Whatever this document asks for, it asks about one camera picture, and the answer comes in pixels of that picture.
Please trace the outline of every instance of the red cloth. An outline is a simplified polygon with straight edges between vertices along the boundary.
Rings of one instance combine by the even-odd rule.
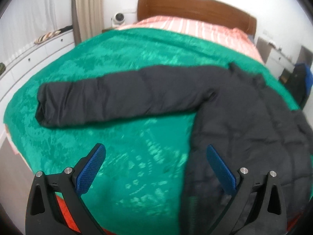
[[[65,201],[62,198],[60,198],[59,196],[57,196],[57,200],[58,200],[58,204],[60,206],[60,209],[62,211],[62,214],[65,218],[65,221],[66,221],[68,227],[74,231],[79,232],[79,229],[78,229],[76,223],[74,222],[74,220],[73,220],[73,218],[72,218],[72,216],[71,216],[71,214],[70,214],[70,212],[69,212],[69,210],[65,204]],[[116,235],[110,231],[107,231],[106,229],[103,229],[103,230],[106,232],[107,235]]]

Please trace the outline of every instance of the green bedspread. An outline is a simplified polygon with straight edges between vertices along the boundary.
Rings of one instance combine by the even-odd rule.
[[[154,64],[227,68],[233,61],[243,70],[262,73],[290,109],[298,109],[269,71],[245,55],[187,35],[129,29],[87,40],[42,69],[14,95],[4,121],[34,172],[61,172],[74,166],[97,142],[103,143],[106,160],[82,196],[96,220],[118,235],[175,235],[194,114],[46,129],[34,117],[37,91],[44,82],[80,80]]]

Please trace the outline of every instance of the blue textured pad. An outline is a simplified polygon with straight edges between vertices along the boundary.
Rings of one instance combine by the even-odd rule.
[[[212,145],[209,145],[207,148],[207,160],[225,193],[234,196],[237,192],[236,179]]]
[[[81,196],[88,192],[106,156],[104,145],[100,145],[76,180],[76,193]]]

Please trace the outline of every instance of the silver bolt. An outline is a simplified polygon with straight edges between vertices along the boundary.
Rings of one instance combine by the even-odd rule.
[[[247,173],[248,173],[248,169],[242,167],[242,168],[240,169],[240,172],[241,172],[242,174],[247,174]]]
[[[273,171],[273,170],[270,171],[270,175],[271,175],[272,177],[276,177],[276,176],[277,176],[276,172]]]
[[[65,170],[64,170],[64,172],[65,172],[66,174],[70,174],[72,171],[73,171],[73,168],[72,168],[72,167],[67,167],[67,168],[65,168]]]
[[[42,171],[37,171],[36,177],[39,178],[39,177],[41,177],[41,176],[42,176]]]

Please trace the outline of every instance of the brown headboard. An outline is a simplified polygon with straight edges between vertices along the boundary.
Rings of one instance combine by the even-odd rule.
[[[138,0],[138,21],[164,15],[199,20],[255,35],[256,18],[216,0]]]

